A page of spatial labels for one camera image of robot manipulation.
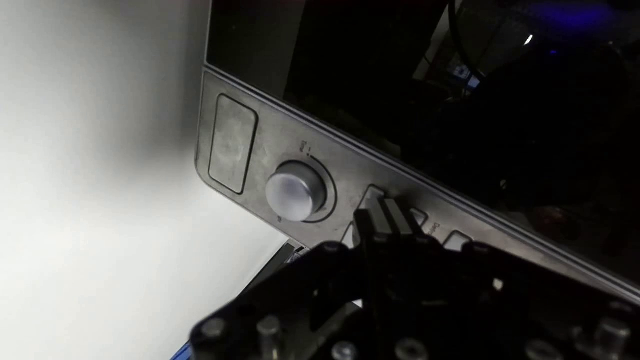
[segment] silver knob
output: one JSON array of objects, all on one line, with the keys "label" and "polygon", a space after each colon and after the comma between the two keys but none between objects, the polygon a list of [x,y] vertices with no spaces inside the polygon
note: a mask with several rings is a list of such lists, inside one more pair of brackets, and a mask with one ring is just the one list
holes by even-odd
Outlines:
[{"label": "silver knob", "polygon": [[315,214],[326,200],[321,178],[301,161],[287,161],[266,182],[266,202],[289,222],[304,222]]}]

